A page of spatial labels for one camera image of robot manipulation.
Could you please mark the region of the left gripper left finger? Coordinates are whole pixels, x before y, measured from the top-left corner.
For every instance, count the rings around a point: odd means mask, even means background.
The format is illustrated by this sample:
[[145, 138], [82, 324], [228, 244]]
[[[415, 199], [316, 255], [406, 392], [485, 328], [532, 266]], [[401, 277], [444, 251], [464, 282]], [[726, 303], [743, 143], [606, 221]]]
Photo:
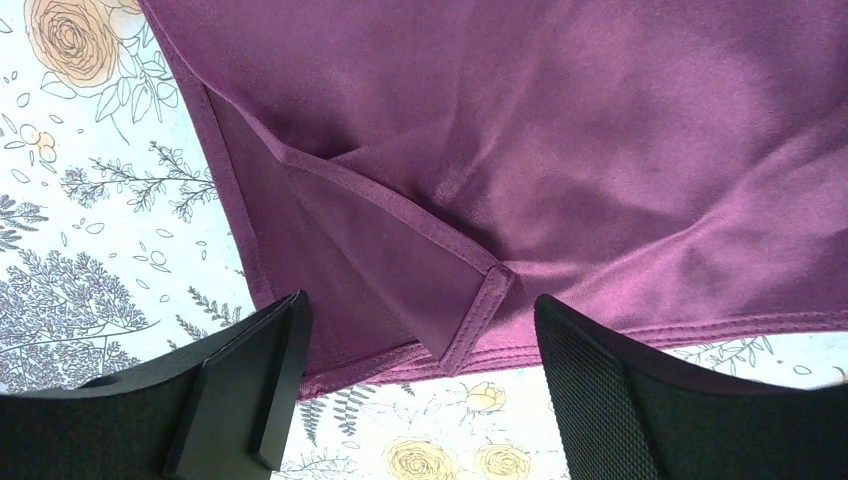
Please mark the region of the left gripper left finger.
[[268, 479], [282, 467], [313, 314], [305, 292], [75, 389], [1, 399], [5, 479]]

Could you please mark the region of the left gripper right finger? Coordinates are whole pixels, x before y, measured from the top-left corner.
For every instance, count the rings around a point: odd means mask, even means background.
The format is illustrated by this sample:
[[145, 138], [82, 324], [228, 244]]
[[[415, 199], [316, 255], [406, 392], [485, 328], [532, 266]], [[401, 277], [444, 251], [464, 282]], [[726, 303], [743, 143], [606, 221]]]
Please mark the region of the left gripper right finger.
[[574, 479], [843, 479], [847, 388], [745, 380], [543, 295], [537, 342]]

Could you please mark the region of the purple satin napkin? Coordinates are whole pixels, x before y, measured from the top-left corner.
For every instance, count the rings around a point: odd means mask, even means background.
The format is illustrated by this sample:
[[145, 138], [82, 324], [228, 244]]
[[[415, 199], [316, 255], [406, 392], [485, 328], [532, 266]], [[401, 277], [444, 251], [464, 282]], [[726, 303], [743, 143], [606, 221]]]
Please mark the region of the purple satin napkin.
[[843, 1], [145, 1], [301, 387], [847, 327]]

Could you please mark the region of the floral tablecloth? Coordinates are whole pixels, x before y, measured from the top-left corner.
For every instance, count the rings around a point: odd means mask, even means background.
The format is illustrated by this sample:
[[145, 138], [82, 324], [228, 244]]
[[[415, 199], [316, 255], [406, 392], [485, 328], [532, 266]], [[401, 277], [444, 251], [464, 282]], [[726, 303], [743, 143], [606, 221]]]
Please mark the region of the floral tablecloth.
[[[255, 305], [143, 2], [1, 5], [1, 399], [78, 388], [305, 292]], [[847, 327], [670, 348], [613, 331], [745, 380], [847, 388]], [[268, 479], [574, 479], [537, 348], [533, 366], [309, 399], [304, 368]]]

